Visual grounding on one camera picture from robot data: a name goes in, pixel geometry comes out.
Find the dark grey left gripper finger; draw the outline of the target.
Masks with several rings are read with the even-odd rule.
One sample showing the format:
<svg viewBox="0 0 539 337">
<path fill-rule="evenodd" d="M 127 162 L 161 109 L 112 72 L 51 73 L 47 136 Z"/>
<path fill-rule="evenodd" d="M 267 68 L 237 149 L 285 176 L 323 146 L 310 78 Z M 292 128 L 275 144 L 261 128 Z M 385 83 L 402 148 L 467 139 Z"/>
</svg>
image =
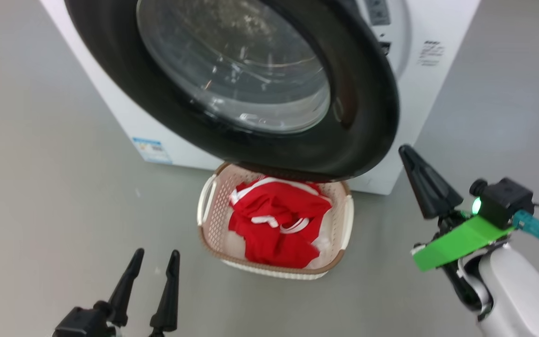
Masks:
<svg viewBox="0 0 539 337">
<path fill-rule="evenodd" d="M 139 275 L 143 258 L 144 249 L 138 248 L 134 252 L 108 301 L 113 309 L 108 321 L 114 326 L 122 328 L 128 324 L 128 305 L 132 294 L 133 282 Z"/>
<path fill-rule="evenodd" d="M 157 311 L 151 317 L 152 333 L 166 333 L 177 330 L 178 324 L 178 290 L 181 255 L 176 249 L 171 253 L 166 268 L 166 283 Z"/>
</svg>

